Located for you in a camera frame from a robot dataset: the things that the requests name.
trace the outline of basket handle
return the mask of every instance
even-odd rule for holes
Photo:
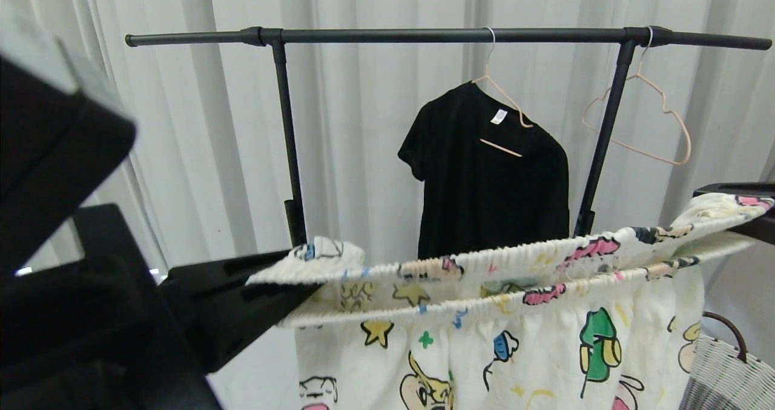
[[[726,319],[720,314],[713,313],[712,311],[703,311],[702,315],[705,316],[705,318],[715,319],[716,321],[722,322],[722,324],[729,328],[731,333],[733,333],[734,338],[737,339],[737,346],[739,348],[737,358],[742,361],[742,363],[748,363],[748,348],[745,346],[745,339],[742,338],[740,330],[738,330],[729,319]]]

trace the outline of wicker basket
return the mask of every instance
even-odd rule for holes
[[[685,410],[774,410],[775,369],[745,350],[737,328],[725,322],[738,338],[739,348],[700,334],[691,377],[681,401]]]

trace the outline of pink hanger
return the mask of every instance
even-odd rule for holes
[[[502,90],[501,87],[499,87],[499,85],[496,84],[495,81],[493,81],[492,77],[490,77],[490,56],[492,56],[492,52],[495,50],[496,40],[495,40],[495,32],[493,31],[493,29],[491,29],[490,27],[485,27],[485,28],[488,29],[490,31],[490,33],[492,33],[492,46],[490,46],[490,52],[488,52],[488,54],[487,54],[487,62],[484,63],[484,76],[481,76],[478,79],[473,79],[471,82],[473,84],[476,84],[476,82],[479,82],[479,81],[488,81],[488,82],[490,82],[495,87],[495,89],[497,89],[498,92],[501,93],[501,95],[505,96],[506,100],[509,100],[509,102],[512,104],[512,106],[514,106],[514,108],[519,112],[519,123],[524,128],[531,128],[532,124],[526,124],[525,120],[523,119],[523,110],[520,109],[520,107],[517,106],[516,102],[514,100],[512,100],[511,96],[506,95],[506,92],[504,92],[504,90]],[[507,148],[503,148],[500,145],[495,145],[492,142],[485,141],[484,139],[479,139],[479,140],[482,141],[482,143],[485,143],[487,145],[490,145],[492,147],[497,148],[498,150],[505,151],[506,153],[509,153],[512,156],[517,156],[517,157],[523,156],[521,154],[515,153],[512,150],[508,150]]]
[[[647,77],[643,76],[640,71],[642,70],[643,66],[643,56],[645,56],[645,52],[648,51],[648,48],[651,47],[651,40],[653,40],[654,37],[654,31],[651,29],[651,27],[648,27],[648,45],[645,47],[643,52],[640,55],[640,62],[638,62],[638,71],[637,73],[627,77],[627,80],[630,81],[631,79],[639,79],[642,82],[645,82],[645,84],[649,85],[651,88],[656,90],[656,92],[659,92],[659,95],[662,96],[662,113],[673,115],[673,117],[676,118],[676,121],[678,122],[678,125],[681,126],[681,131],[684,134],[684,140],[686,140],[686,153],[684,154],[684,158],[681,159],[681,161],[671,160],[671,159],[665,159],[656,155],[653,155],[651,153],[646,153],[645,151],[638,150],[635,147],[632,147],[631,145],[625,144],[623,142],[620,142],[616,139],[611,138],[611,142],[615,142],[618,145],[622,145],[625,148],[628,148],[628,150],[635,151],[636,153],[640,153],[643,156],[651,157],[652,159],[657,159],[661,162],[666,162],[666,164],[672,164],[672,165],[683,165],[686,164],[686,162],[689,161],[689,158],[691,157],[691,136],[689,135],[689,131],[686,129],[686,124],[684,123],[684,120],[681,119],[681,115],[678,115],[678,112],[675,112],[675,110],[668,110],[667,109],[667,95],[664,93],[664,90],[658,87],[658,85],[654,84],[653,81],[650,81]],[[592,129],[595,133],[600,133],[600,130],[593,127],[589,123],[587,123],[587,112],[589,112],[589,108],[592,107],[592,104],[595,104],[597,101],[603,101],[605,100],[606,96],[608,96],[608,93],[611,92],[611,87],[608,87],[608,89],[605,90],[605,93],[603,95],[598,96],[598,98],[595,98],[595,100],[592,100],[592,103],[589,103],[586,109],[584,109],[584,114],[581,115],[581,122],[584,123],[587,127]]]

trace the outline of white curtain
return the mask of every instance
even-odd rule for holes
[[[136,115],[139,139],[132,155],[87,203],[119,203],[147,261],[160,274],[170,266],[290,245],[282,201],[291,197],[291,189],[279,98],[269,48],[128,48],[127,33],[255,25],[654,24],[775,37],[775,0],[11,1],[102,67]],[[396,152],[419,107],[481,75],[488,48],[288,45],[309,234],[361,245],[372,262],[415,255],[423,185]],[[502,44],[490,60],[498,84],[567,152],[572,224],[597,139],[581,125],[581,113],[610,84],[617,50],[617,45]],[[686,119],[692,160],[672,167],[612,144],[593,206],[598,212],[593,231],[667,222],[693,189],[762,180],[775,162],[773,51],[653,48],[644,74],[661,84],[669,107]],[[680,128],[659,114],[658,101],[645,85],[628,85],[614,135],[651,153],[680,157]],[[602,110],[603,104],[593,107],[597,124]],[[72,230],[64,226],[30,267],[77,256]],[[268,333],[213,376],[224,404],[293,408],[293,354],[291,334]]]

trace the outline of black garment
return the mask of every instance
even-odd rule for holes
[[[506,119],[490,122],[498,110]],[[418,258],[568,237],[568,160],[518,110],[466,82],[420,110],[398,157],[425,181]],[[484,144],[508,148],[522,157]]]

